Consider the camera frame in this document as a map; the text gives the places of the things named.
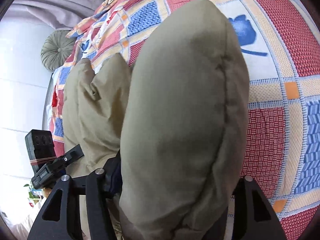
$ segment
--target bed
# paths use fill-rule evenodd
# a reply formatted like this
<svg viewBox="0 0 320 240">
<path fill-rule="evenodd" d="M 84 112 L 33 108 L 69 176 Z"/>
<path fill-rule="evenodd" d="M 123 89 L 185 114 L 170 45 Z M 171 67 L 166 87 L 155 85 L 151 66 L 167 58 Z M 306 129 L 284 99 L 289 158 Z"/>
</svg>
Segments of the bed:
<svg viewBox="0 0 320 240">
<path fill-rule="evenodd" d="M 54 73 L 47 96 L 49 115 L 44 117 L 57 156 L 64 154 L 64 84 L 76 62 L 90 59 L 97 73 L 105 59 L 119 52 L 131 67 L 152 31 L 188 1 L 106 0 L 94 16 L 68 34 L 77 41 L 65 64 Z M 300 0 L 210 1 L 236 30 L 249 70 L 249 125 L 242 175 L 255 178 L 288 240 L 296 240 L 320 204 L 319 30 Z M 226 240 L 231 239 L 233 209 L 231 199 Z"/>
</svg>

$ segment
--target round cushion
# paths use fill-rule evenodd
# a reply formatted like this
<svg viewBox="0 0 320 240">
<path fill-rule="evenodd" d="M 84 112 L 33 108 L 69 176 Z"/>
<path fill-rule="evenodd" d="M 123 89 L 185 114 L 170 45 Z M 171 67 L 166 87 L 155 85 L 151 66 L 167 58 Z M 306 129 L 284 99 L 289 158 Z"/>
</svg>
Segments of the round cushion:
<svg viewBox="0 0 320 240">
<path fill-rule="evenodd" d="M 66 38 L 69 31 L 54 31 L 45 41 L 41 60 L 46 69 L 54 71 L 70 56 L 76 38 Z"/>
</svg>

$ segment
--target colorful cloth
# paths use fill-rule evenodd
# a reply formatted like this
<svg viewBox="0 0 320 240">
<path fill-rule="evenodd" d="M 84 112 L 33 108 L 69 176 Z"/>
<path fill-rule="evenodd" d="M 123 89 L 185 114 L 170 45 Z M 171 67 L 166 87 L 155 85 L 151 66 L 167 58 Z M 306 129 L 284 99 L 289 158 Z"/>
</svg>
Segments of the colorful cloth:
<svg viewBox="0 0 320 240">
<path fill-rule="evenodd" d="M 57 70 L 52 99 L 57 155 L 64 153 L 63 88 L 76 62 L 89 58 L 98 72 L 105 59 L 120 52 L 132 65 L 152 31 L 188 1 L 106 1 L 68 34 L 77 42 Z M 242 175 L 255 178 L 288 240 L 296 240 L 320 204 L 320 33 L 299 0 L 210 1 L 236 30 L 249 70 Z M 231 239 L 233 207 L 231 199 L 225 239 Z"/>
</svg>

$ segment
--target black mount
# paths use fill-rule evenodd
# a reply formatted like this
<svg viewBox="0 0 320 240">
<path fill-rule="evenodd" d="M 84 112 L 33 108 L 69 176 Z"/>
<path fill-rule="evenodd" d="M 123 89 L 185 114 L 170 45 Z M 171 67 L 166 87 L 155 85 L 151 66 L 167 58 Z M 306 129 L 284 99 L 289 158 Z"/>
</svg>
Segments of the black mount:
<svg viewBox="0 0 320 240">
<path fill-rule="evenodd" d="M 80 144 L 73 147 L 64 155 L 56 158 L 52 162 L 44 164 L 32 177 L 31 183 L 35 189 L 53 187 L 56 181 L 64 174 L 64 169 L 71 163 L 84 156 Z"/>
<path fill-rule="evenodd" d="M 79 195 L 86 195 L 92 240 L 116 240 L 106 198 L 112 199 L 122 188 L 120 152 L 107 160 L 103 168 L 88 176 L 58 180 L 41 208 L 28 240 L 83 240 L 80 226 Z M 239 180 L 234 190 L 235 220 L 233 240 L 286 240 L 281 224 L 268 199 L 251 176 Z M 224 227 L 227 210 L 223 215 Z M 204 239 L 218 239 L 215 225 Z"/>
<path fill-rule="evenodd" d="M 28 240 L 83 240 L 79 195 L 86 195 L 91 240 L 116 240 L 106 198 L 122 188 L 120 152 L 88 176 L 58 180 L 31 228 Z"/>
</svg>

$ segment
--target screw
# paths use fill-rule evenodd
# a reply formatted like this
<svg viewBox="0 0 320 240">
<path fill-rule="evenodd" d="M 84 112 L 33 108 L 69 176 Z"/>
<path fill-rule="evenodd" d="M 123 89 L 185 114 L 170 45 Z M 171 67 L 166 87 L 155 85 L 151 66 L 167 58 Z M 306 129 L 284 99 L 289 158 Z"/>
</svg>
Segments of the screw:
<svg viewBox="0 0 320 240">
<path fill-rule="evenodd" d="M 69 175 L 63 175 L 62 177 L 61 177 L 61 180 L 62 181 L 67 181 L 67 180 L 69 180 L 70 179 L 70 176 Z"/>
<path fill-rule="evenodd" d="M 246 176 L 244 177 L 244 179 L 245 179 L 246 181 L 248 181 L 248 182 L 253 181 L 253 178 L 252 178 L 250 175 L 246 175 Z"/>
<path fill-rule="evenodd" d="M 103 168 L 97 168 L 97 169 L 94 171 L 94 173 L 100 175 L 100 174 L 104 173 L 104 169 L 103 169 Z"/>
</svg>

